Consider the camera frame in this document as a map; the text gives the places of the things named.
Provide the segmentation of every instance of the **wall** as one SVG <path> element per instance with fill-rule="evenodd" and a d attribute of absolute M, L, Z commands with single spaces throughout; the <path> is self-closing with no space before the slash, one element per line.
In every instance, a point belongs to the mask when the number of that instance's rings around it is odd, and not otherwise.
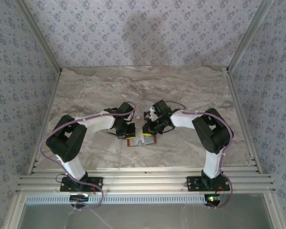
<path fill-rule="evenodd" d="M 12 0 L 0 1 L 0 228 L 56 79 Z"/>
<path fill-rule="evenodd" d="M 227 65 L 259 1 L 25 0 L 65 66 Z"/>
<path fill-rule="evenodd" d="M 233 72 L 286 216 L 286 0 L 276 0 Z"/>

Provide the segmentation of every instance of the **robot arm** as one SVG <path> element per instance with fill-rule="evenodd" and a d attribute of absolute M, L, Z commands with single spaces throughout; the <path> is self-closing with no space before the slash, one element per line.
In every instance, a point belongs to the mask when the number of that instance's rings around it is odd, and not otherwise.
<path fill-rule="evenodd" d="M 143 132 L 150 134 L 163 133 L 164 128 L 170 126 L 187 127 L 196 130 L 199 139 L 206 149 L 205 165 L 202 170 L 203 183 L 210 187 L 216 183 L 216 178 L 220 178 L 220 159 L 223 148 L 229 143 L 230 135 L 223 123 L 208 115 L 183 114 L 180 110 L 171 110 L 166 103 L 161 100 L 153 105 L 150 113 L 155 113 L 158 119 L 147 120 L 143 127 Z M 210 108 L 206 113 L 220 117 L 220 114 Z"/>
<path fill-rule="evenodd" d="M 196 114 L 188 115 L 188 114 L 183 114 L 182 111 L 177 111 L 172 114 L 171 121 L 175 127 L 187 127 L 195 130 L 193 120 L 199 117 L 200 115 Z M 208 150 L 206 150 L 205 165 L 203 172 L 210 179 L 217 177 L 220 173 L 219 161 L 221 155 L 222 155 L 222 150 L 220 150 L 217 154 L 215 152 L 209 152 Z"/>
<path fill-rule="evenodd" d="M 63 167 L 77 180 L 84 181 L 88 175 L 85 169 L 82 167 L 78 153 L 82 146 L 83 139 L 85 137 L 87 128 L 91 133 L 104 130 L 104 129 L 116 129 L 116 135 L 119 138 L 127 138 L 134 136 L 135 126 L 134 124 L 127 124 L 125 121 L 129 115 L 126 116 L 115 116 L 114 114 L 124 114 L 132 111 L 133 108 L 128 103 L 123 103 L 119 108 L 109 108 L 100 112 L 99 117 L 89 119 L 82 122 L 74 123 L 70 126 L 59 130 L 52 135 L 46 142 L 46 145 L 50 150 L 57 156 L 61 161 Z M 55 129 L 65 123 L 76 120 L 70 115 L 64 115 L 57 123 Z"/>

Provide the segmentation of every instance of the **marble surface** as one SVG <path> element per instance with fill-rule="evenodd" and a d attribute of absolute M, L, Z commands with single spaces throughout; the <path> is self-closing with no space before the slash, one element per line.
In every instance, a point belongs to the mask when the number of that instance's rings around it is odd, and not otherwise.
<path fill-rule="evenodd" d="M 250 158 L 243 133 L 220 67 L 207 66 L 145 66 L 91 67 L 63 69 L 51 108 L 47 127 L 49 133 L 64 114 L 82 117 L 122 102 L 137 104 L 136 128 L 144 124 L 143 111 L 159 100 L 183 103 L 192 111 L 218 110 L 234 131 L 232 146 L 224 165 L 245 165 Z M 55 155 L 43 146 L 46 155 Z M 170 167 L 203 166 L 205 149 L 195 131 L 187 128 L 157 135 L 157 144 L 127 147 L 105 131 L 87 130 L 80 160 L 85 168 L 100 167 Z M 42 156 L 38 168 L 56 168 Z"/>

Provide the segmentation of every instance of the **bracket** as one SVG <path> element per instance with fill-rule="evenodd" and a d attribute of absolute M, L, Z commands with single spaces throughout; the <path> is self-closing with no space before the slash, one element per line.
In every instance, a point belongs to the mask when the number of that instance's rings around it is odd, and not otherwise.
<path fill-rule="evenodd" d="M 202 192 L 202 191 L 214 191 L 218 190 L 218 186 L 222 189 L 218 191 L 230 191 L 229 182 L 225 177 L 218 176 L 216 183 L 212 187 L 207 187 L 203 184 L 202 177 L 187 177 L 184 185 L 189 192 Z"/>
<path fill-rule="evenodd" d="M 97 185 L 102 188 L 103 186 L 103 177 L 87 177 L 85 182 Z M 71 180 L 69 177 L 64 177 L 61 180 L 61 192 L 94 192 L 92 186 L 84 185 L 80 190 L 78 186 Z"/>

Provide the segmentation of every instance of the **aluminum frame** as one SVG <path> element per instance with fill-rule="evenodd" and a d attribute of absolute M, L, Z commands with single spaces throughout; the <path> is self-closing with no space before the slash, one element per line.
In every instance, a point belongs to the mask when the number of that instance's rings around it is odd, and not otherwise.
<path fill-rule="evenodd" d="M 40 131 L 40 134 L 39 134 L 38 139 L 37 139 L 37 144 L 36 144 L 35 149 L 34 149 L 34 154 L 33 154 L 33 157 L 31 159 L 31 162 L 30 162 L 30 165 L 29 165 L 29 169 L 28 169 L 28 172 L 27 172 L 28 175 L 32 174 L 32 171 L 34 169 L 35 163 L 37 162 L 36 159 L 37 159 L 37 157 L 39 155 L 39 153 L 38 153 L 39 142 L 42 141 L 42 138 L 44 137 L 44 135 L 46 133 L 46 130 L 47 130 L 47 126 L 48 126 L 49 118 L 50 118 L 50 113 L 51 113 L 51 107 L 52 107 L 52 104 L 53 104 L 53 100 L 54 100 L 54 97 L 55 97 L 58 81 L 59 81 L 60 78 L 61 78 L 61 73 L 58 73 L 58 75 L 56 77 L 55 84 L 54 84 L 54 88 L 53 88 L 53 91 L 52 91 L 52 94 L 51 94 L 51 97 L 50 97 L 50 101 L 49 101 L 49 104 L 48 104 L 47 112 L 46 112 L 46 115 L 44 117 L 44 120 L 43 120 L 43 123 L 42 123 L 42 126 L 41 126 L 41 131 Z"/>
<path fill-rule="evenodd" d="M 240 99 L 235 90 L 235 84 L 226 68 L 223 74 L 227 80 L 231 92 L 236 113 L 240 120 L 241 128 L 244 133 L 245 141 L 248 145 L 251 159 L 248 165 L 224 167 L 223 171 L 227 174 L 234 184 L 234 193 L 264 193 L 267 208 L 275 229 L 286 228 L 286 221 L 282 209 L 275 193 L 270 174 L 265 174 L 258 159 L 257 150 L 245 119 Z M 44 135 L 46 125 L 49 120 L 50 108 L 53 102 L 55 91 L 51 96 L 47 116 L 41 132 Z M 28 195 L 62 195 L 59 191 L 60 184 L 56 183 L 55 177 L 62 173 L 61 169 L 38 169 L 34 167 L 36 158 L 32 160 L 32 167 L 28 174 L 31 176 L 21 176 L 17 188 L 17 194 L 13 198 L 9 215 L 4 228 L 15 228 L 20 222 L 23 206 Z M 99 168 L 88 170 L 90 176 L 101 176 L 103 180 L 103 190 L 107 195 L 129 195 L 129 194 L 192 194 L 187 192 L 184 186 L 186 176 L 199 176 L 202 167 L 140 167 L 140 168 Z"/>
<path fill-rule="evenodd" d="M 32 13 L 30 12 L 28 6 L 23 0 L 14 0 L 16 7 L 18 8 L 20 14 L 23 16 L 23 19 L 27 23 L 29 29 L 31 30 L 32 34 L 34 35 L 36 41 L 40 45 L 43 53 L 48 58 L 52 68 L 56 73 L 61 72 L 61 68 L 59 63 L 57 62 L 51 48 L 49 47 L 47 41 L 45 40 L 40 28 L 36 24 Z"/>
<path fill-rule="evenodd" d="M 257 29 L 262 23 L 273 1 L 274 0 L 262 0 L 260 4 L 258 5 L 258 8 L 255 11 L 253 18 L 251 19 L 245 33 L 242 36 L 241 41 L 239 42 L 228 64 L 229 73 L 232 73 L 234 71 L 235 67 L 237 66 L 239 61 L 242 59 L 248 45 L 250 44 L 250 41 L 253 39 Z"/>

